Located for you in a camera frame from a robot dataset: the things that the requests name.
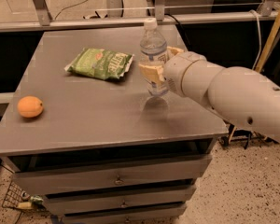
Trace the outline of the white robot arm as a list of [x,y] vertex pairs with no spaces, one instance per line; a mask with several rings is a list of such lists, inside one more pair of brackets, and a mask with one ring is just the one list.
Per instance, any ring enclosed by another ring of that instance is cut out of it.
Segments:
[[280,144],[280,87],[264,75],[242,66],[210,63],[192,51],[172,53],[166,63],[142,59],[139,68],[148,82]]

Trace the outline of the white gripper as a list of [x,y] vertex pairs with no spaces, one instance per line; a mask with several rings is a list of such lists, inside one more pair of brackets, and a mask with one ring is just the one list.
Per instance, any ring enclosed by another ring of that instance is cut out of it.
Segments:
[[162,84],[164,81],[168,90],[184,97],[182,80],[189,67],[198,62],[205,61],[206,58],[193,51],[184,52],[183,49],[167,47],[168,57],[171,58],[164,66],[161,63],[147,65],[139,64],[140,71],[149,82]]

